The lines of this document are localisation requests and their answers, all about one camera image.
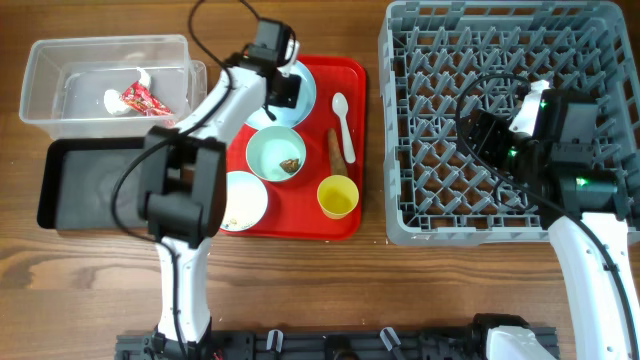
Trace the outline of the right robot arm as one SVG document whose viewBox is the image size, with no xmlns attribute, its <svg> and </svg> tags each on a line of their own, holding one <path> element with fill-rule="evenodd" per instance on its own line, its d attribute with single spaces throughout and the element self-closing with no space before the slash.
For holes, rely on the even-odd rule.
<svg viewBox="0 0 640 360">
<path fill-rule="evenodd" d="M 457 147 L 539 209 L 566 286 L 580 359 L 636 359 L 639 301 L 628 259 L 625 185 L 598 170 L 592 140 L 599 107 L 589 94 L 519 76 L 513 120 L 487 111 L 454 123 Z"/>
</svg>

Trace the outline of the red snack wrapper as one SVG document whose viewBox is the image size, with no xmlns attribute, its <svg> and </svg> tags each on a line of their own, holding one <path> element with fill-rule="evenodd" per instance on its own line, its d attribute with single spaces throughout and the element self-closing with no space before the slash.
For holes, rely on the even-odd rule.
<svg viewBox="0 0 640 360">
<path fill-rule="evenodd" d="M 140 82 L 129 86 L 121 95 L 120 100 L 131 109 L 144 116 L 171 116 L 173 112 L 169 107 L 158 100 Z"/>
</svg>

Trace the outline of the light blue bowl with crumbs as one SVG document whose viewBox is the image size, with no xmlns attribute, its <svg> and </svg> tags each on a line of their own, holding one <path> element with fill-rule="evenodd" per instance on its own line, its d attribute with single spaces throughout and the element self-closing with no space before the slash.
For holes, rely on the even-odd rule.
<svg viewBox="0 0 640 360">
<path fill-rule="evenodd" d="M 263 182 L 245 171 L 227 174 L 227 202 L 220 228 L 245 231 L 256 225 L 266 213 L 268 192 Z"/>
</svg>

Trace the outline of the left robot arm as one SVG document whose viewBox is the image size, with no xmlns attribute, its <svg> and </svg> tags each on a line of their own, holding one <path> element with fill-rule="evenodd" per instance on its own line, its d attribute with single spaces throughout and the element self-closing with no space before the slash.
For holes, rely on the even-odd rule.
<svg viewBox="0 0 640 360">
<path fill-rule="evenodd" d="M 211 359 L 207 251 L 226 208 L 226 150 L 259 109 L 295 106 L 293 29 L 262 18 L 256 39 L 224 63 L 203 102 L 173 128 L 144 138 L 138 213 L 161 263 L 161 319 L 144 349 L 150 358 Z"/>
</svg>

